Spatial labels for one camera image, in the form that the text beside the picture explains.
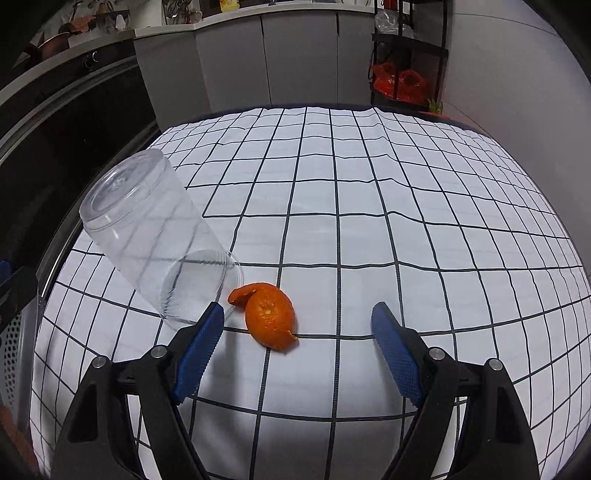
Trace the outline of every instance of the gray cabinet door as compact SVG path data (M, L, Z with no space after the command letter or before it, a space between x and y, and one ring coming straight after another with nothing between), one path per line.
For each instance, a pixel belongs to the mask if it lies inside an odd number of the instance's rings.
M339 103L369 105L368 69L374 48L371 14L339 12Z
M212 112L271 103L261 17L202 28L195 39Z
M137 38L134 45L160 130L211 113L193 32Z
M334 11L262 16L271 103L337 101Z

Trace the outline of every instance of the table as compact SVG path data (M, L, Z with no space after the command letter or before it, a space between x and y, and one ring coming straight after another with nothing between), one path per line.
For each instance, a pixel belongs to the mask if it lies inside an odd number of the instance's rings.
M379 479L414 409L370 330L385 301L429 346L506 366L551 478L589 426L589 283L532 180L494 140L376 109L253 109L170 128L162 149L246 283L281 287L298 347L257 344L234 311L180 407L212 478ZM50 469L95 355L137 358L174 331L83 232L35 350L31 422ZM137 397L132 424L159 478ZM445 477L458 399L433 472Z

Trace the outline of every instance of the small plant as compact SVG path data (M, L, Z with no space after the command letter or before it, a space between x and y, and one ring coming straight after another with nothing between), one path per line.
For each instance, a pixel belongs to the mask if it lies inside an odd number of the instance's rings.
M441 112L443 112L443 102L438 103L435 100L429 99L429 111L441 115Z

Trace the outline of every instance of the plastic bag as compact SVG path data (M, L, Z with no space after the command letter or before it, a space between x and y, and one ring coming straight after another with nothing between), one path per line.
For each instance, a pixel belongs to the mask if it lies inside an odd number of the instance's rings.
M372 67L372 72L375 75L374 89L394 99L396 66L391 62L380 63ZM408 69L399 73L396 99L427 106L429 94L429 82L417 72Z
M393 10L380 10L375 15L375 27L380 33L398 34L398 12ZM402 36L414 38L413 29L409 25L402 25Z

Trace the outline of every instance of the countertop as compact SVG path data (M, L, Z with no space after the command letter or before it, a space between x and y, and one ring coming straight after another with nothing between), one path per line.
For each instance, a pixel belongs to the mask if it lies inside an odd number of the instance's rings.
M95 38L88 42L81 43L75 47L69 48L68 50L55 55L54 57L34 66L22 74L19 78L15 79L2 90L0 90L0 105L6 102L12 95L17 93L24 86L31 83L36 78L39 78L43 74L47 73L51 69L65 63L73 58L90 52L96 48L101 48L112 43L120 42L130 38L143 38L152 37L154 35L164 35L169 33L179 33L185 31L195 31L201 28L210 27L218 23L236 20L238 18L251 17L253 15L262 15L276 12L288 12L288 11L302 11L302 10L332 10L332 11L349 11L358 12L365 14L372 14L373 7L362 7L360 5L345 5L345 4L333 4L333 3L312 3L309 1L292 1L292 2L281 2L276 5L257 5L255 7L246 7L234 10L232 12L221 13L212 15L211 17L205 18L203 21L192 24L192 25L163 25L161 27L147 27L137 28L132 30L125 30L104 37Z

